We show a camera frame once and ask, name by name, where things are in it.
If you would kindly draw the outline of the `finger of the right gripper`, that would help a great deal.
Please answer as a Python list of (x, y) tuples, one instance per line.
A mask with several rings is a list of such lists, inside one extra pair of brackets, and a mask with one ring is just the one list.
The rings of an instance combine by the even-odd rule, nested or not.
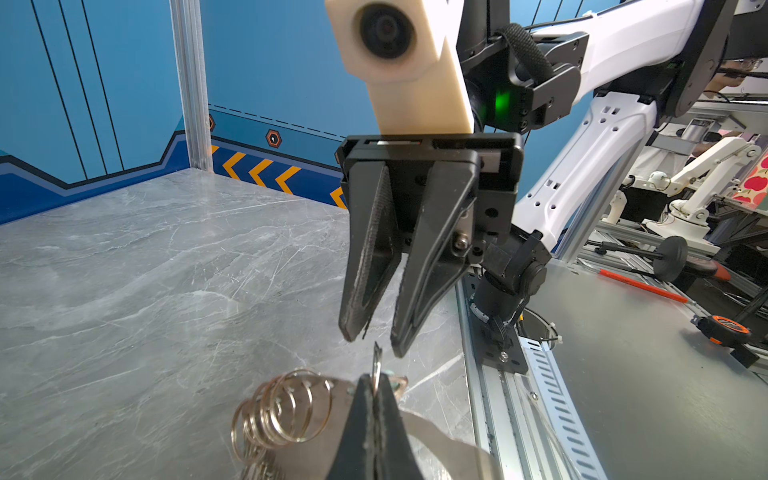
[(345, 340), (353, 342), (368, 327), (400, 263), (402, 241), (386, 163), (356, 163), (345, 196), (350, 243), (339, 328)]
[(403, 358), (434, 305), (466, 271), (468, 247), (453, 250), (456, 226), (474, 202), (480, 160), (473, 150), (434, 162), (416, 211), (390, 335)]

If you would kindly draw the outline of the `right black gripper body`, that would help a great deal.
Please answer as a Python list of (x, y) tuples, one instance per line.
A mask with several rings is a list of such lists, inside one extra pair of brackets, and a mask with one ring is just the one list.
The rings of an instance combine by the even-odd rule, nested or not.
[(512, 133), (472, 135), (350, 136), (335, 152), (341, 167), (342, 192), (349, 211), (354, 193), (369, 193), (374, 182), (362, 176), (362, 165), (382, 163), (388, 168), (392, 203), (387, 210), (394, 224), (388, 230), (401, 252), (409, 254), (415, 237), (420, 208), (426, 191), (445, 203), (448, 187), (431, 181), (436, 165), (477, 166), (476, 179), (460, 206), (471, 210), (459, 219), (450, 233), (450, 248), (479, 264), (490, 244), (499, 245), (509, 236), (523, 165), (521, 137)]

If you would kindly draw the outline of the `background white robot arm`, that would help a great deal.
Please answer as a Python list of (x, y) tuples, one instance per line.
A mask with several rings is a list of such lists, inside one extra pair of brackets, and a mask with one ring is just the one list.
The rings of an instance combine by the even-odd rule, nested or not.
[(706, 239), (709, 233), (707, 206), (716, 197), (738, 185), (737, 174), (760, 158), (762, 149), (741, 137), (726, 137), (698, 156), (672, 177), (654, 171), (633, 184), (671, 198), (686, 188), (695, 192), (688, 199), (673, 199), (658, 220), (644, 219), (642, 226), (663, 237), (680, 236), (689, 246), (709, 255), (720, 248)]

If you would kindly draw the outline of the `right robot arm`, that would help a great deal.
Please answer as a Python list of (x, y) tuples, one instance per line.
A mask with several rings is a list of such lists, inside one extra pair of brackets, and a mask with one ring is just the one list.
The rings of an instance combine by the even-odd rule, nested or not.
[(355, 340), (400, 273), (398, 357), (474, 267), (476, 314), (506, 344), (604, 177), (686, 113), (725, 61), (767, 53), (763, 1), (625, 1), (526, 27), (506, 1), (325, 8), (380, 130), (336, 153), (350, 215), (339, 328)]

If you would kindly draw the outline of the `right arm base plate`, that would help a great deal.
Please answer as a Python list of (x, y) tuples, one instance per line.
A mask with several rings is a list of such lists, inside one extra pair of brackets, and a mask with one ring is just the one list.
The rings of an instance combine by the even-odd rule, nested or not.
[(464, 277), (462, 288), (475, 359), (506, 373), (526, 374), (529, 367), (516, 329), (519, 320), (513, 319), (523, 312), (525, 302), (474, 272)]

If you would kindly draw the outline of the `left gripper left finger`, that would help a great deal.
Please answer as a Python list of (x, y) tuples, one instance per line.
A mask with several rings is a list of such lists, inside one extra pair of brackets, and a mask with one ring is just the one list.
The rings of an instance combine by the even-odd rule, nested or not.
[(376, 399), (369, 374), (357, 383), (355, 395), (342, 432), (328, 480), (376, 478)]

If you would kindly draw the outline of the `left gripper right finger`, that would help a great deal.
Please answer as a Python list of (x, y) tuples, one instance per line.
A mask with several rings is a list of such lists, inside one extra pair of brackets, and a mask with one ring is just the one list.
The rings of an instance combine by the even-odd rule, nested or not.
[(376, 478), (423, 479), (389, 377), (384, 373), (376, 392)]

